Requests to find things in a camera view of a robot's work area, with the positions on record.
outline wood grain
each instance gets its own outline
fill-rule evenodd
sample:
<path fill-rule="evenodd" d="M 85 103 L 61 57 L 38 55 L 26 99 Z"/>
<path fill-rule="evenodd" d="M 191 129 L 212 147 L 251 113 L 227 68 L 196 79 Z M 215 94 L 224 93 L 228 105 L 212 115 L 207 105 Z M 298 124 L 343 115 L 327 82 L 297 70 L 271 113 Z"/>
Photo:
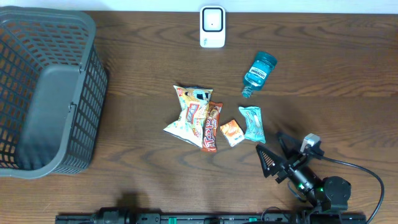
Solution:
<path fill-rule="evenodd" d="M 218 153 L 205 154 L 164 133 L 180 112 L 175 84 L 214 89 L 212 100 L 224 103 L 220 122 L 234 118 L 244 130 L 238 106 L 260 106 L 270 147 L 278 130 L 300 139 L 317 133 L 328 157 L 381 176 L 386 197 L 373 223 L 396 223 L 397 16 L 228 14 L 225 47 L 203 49 L 197 13 L 88 14 L 109 72 L 93 162 L 73 176 L 1 179 L 1 223 L 53 223 L 58 213 L 117 205 L 163 212 L 305 206 L 285 183 L 262 176 L 254 142 L 230 148 L 218 133 Z M 245 100 L 242 78 L 258 50 L 279 63 Z M 373 177 L 323 161 L 311 168 L 351 182 L 349 210 L 370 216 L 380 194 Z"/>

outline listerine bottle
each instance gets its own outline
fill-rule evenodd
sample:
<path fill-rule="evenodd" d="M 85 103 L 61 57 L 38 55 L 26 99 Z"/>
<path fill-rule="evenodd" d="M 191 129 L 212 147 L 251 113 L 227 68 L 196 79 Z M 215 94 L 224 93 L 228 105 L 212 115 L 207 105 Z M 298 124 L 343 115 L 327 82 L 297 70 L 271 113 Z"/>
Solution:
<path fill-rule="evenodd" d="M 269 53 L 257 53 L 253 65 L 243 78 L 243 97 L 249 98 L 254 90 L 259 91 L 262 89 L 277 62 L 276 58 Z"/>

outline teal packet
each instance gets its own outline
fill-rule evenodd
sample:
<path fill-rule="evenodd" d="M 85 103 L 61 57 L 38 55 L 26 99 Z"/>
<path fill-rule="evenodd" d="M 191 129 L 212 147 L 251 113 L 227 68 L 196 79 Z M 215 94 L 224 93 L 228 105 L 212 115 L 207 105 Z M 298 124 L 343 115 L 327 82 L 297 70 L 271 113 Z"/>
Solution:
<path fill-rule="evenodd" d="M 244 138 L 252 141 L 266 143 L 264 130 L 262 128 L 261 108 L 258 106 L 239 107 L 239 111 L 246 119 L 246 133 Z"/>

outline basket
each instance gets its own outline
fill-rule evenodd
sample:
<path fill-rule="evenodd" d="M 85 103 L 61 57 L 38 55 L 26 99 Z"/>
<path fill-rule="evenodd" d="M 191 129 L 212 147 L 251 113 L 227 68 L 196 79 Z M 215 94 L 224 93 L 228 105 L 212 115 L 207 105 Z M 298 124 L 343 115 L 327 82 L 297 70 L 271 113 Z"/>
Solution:
<path fill-rule="evenodd" d="M 0 177 L 88 167 L 108 86 L 95 30 L 82 12 L 0 7 Z"/>

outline white backdrop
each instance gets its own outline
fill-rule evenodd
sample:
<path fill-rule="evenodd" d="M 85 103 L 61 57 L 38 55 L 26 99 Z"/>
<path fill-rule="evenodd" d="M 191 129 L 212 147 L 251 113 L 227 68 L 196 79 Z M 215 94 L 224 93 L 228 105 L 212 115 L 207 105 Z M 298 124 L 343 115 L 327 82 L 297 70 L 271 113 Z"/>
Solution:
<path fill-rule="evenodd" d="M 0 6 L 110 11 L 197 12 L 207 4 L 227 12 L 398 14 L 398 0 L 0 0 Z"/>

